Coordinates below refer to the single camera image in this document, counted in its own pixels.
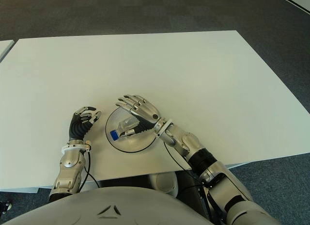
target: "circular base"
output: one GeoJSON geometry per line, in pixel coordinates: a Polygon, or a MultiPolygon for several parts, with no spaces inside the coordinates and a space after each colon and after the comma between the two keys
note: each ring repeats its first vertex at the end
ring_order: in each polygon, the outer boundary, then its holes
{"type": "Polygon", "coordinates": [[[147,130],[139,134],[134,134],[130,136],[121,137],[118,140],[114,141],[111,137],[110,132],[117,129],[118,124],[127,118],[131,117],[129,114],[122,108],[117,108],[110,117],[108,117],[106,124],[106,136],[110,144],[116,149],[123,152],[138,152],[146,149],[149,145],[154,142],[156,135],[152,130],[147,130]]]}

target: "gray carpet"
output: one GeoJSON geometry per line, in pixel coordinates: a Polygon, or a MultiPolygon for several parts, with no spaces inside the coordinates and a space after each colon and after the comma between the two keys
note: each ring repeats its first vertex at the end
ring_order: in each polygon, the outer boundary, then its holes
{"type": "MultiPolygon", "coordinates": [[[[216,30],[237,30],[310,112],[310,16],[284,0],[0,0],[0,40],[216,30]]],[[[309,224],[309,159],[233,172],[284,224],[309,224]]],[[[15,202],[2,221],[44,204],[47,194],[0,193],[15,202]]]]}

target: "transparent bottle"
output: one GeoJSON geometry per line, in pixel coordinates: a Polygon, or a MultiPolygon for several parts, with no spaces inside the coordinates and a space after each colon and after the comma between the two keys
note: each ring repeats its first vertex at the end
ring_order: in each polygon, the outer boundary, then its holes
{"type": "Polygon", "coordinates": [[[126,131],[136,127],[139,124],[139,120],[131,116],[126,120],[118,124],[118,128],[110,132],[111,137],[114,141],[118,140],[126,131]]]}

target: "silver metal arm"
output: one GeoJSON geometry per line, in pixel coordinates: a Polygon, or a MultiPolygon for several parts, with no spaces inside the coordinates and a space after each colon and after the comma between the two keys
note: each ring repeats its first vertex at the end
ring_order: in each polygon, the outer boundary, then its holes
{"type": "MultiPolygon", "coordinates": [[[[222,222],[228,225],[279,224],[253,202],[246,187],[204,148],[195,135],[161,117],[155,106],[141,96],[125,95],[119,100],[117,106],[135,116],[146,129],[154,128],[157,136],[188,162],[205,186],[207,203],[222,222]]],[[[136,128],[130,134],[139,132],[143,130],[136,128]]]]}
{"type": "Polygon", "coordinates": [[[94,107],[82,107],[77,110],[71,119],[69,128],[69,142],[62,148],[63,157],[60,160],[60,171],[49,195],[49,201],[78,193],[81,183],[81,173],[85,166],[84,152],[91,150],[91,143],[84,142],[85,134],[100,118],[101,112],[94,115],[94,107]]]}
{"type": "Polygon", "coordinates": [[[60,171],[49,194],[50,201],[77,193],[81,184],[81,173],[85,166],[83,153],[89,152],[89,141],[71,140],[62,148],[63,157],[60,160],[60,171]]]}

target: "blue bottle cap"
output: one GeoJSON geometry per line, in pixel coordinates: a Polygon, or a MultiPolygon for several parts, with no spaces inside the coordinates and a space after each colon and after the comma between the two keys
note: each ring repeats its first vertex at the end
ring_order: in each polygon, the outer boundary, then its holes
{"type": "Polygon", "coordinates": [[[116,132],[116,130],[112,130],[111,132],[110,132],[110,134],[111,134],[111,136],[112,136],[112,139],[115,141],[115,140],[118,140],[118,134],[117,134],[117,132],[116,132]]]}

